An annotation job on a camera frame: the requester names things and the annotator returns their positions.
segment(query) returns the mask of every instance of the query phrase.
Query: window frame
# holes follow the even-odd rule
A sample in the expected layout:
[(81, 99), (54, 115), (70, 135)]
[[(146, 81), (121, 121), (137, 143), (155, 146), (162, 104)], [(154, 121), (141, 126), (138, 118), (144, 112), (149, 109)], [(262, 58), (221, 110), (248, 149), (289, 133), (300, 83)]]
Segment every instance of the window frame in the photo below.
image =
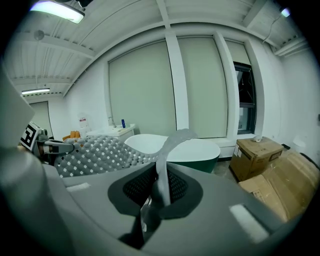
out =
[(252, 84), (252, 91), (253, 91), (253, 103), (241, 102), (239, 97), (239, 108), (251, 109), (247, 121), (247, 128), (246, 130), (238, 130), (237, 134), (254, 134), (256, 129), (256, 120), (257, 120), (257, 96), (256, 96), (256, 85), (254, 80), (254, 74), (252, 71), (252, 67), (250, 65), (233, 62), (235, 71), (239, 72), (248, 72), (250, 74), (250, 82)]

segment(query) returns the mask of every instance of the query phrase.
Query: hanging wire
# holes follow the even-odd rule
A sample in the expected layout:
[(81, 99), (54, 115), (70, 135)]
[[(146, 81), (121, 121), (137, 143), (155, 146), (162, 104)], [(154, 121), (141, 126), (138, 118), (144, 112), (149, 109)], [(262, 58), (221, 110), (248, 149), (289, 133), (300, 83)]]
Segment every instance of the hanging wire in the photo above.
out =
[(269, 37), (271, 36), (272, 26), (276, 23), (277, 20), (279, 20), (279, 19), (281, 18), (281, 16), (282, 16), (282, 14), (280, 14), (279, 17), (276, 18), (276, 19), (272, 22), (272, 24), (271, 24), (271, 26), (270, 26), (270, 32), (269, 32), (268, 36), (262, 41), (262, 44), (264, 44), (264, 42), (269, 39)]

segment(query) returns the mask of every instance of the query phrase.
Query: light fixture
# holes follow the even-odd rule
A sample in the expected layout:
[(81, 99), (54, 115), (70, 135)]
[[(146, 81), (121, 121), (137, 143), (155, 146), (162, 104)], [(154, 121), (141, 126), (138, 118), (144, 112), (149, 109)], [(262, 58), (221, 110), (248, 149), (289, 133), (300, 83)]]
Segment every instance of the light fixture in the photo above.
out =
[(85, 16), (83, 12), (71, 6), (51, 1), (37, 2), (34, 6), (32, 6), (30, 11), (53, 14), (76, 24), (78, 24)]
[(43, 92), (49, 92), (50, 88), (44, 88), (44, 89), (33, 89), (33, 90), (23, 90), (22, 94), (36, 94), (36, 93), (43, 93)]
[(284, 17), (288, 17), (290, 15), (290, 10), (288, 8), (284, 8), (282, 11), (281, 11), (281, 14), (284, 16)]

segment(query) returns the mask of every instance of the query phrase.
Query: floor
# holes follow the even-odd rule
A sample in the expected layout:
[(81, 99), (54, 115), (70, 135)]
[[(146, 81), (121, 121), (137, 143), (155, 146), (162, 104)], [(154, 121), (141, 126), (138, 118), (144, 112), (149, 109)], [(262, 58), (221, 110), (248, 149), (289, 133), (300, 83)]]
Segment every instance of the floor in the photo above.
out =
[(217, 162), (211, 173), (226, 178), (234, 183), (238, 183), (234, 174), (229, 169), (229, 164), (230, 161)]

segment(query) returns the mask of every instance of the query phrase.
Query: brown cardboard box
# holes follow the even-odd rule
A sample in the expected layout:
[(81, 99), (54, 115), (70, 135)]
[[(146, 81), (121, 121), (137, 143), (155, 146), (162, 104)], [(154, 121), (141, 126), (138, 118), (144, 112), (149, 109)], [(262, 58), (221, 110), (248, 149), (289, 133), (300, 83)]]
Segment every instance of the brown cardboard box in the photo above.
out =
[(260, 142), (252, 138), (238, 139), (234, 148), (230, 168), (239, 181), (261, 174), (270, 161), (277, 159), (284, 147), (263, 137)]
[(262, 175), (239, 182), (287, 221), (304, 212), (320, 180), (320, 171), (294, 150), (271, 162)]

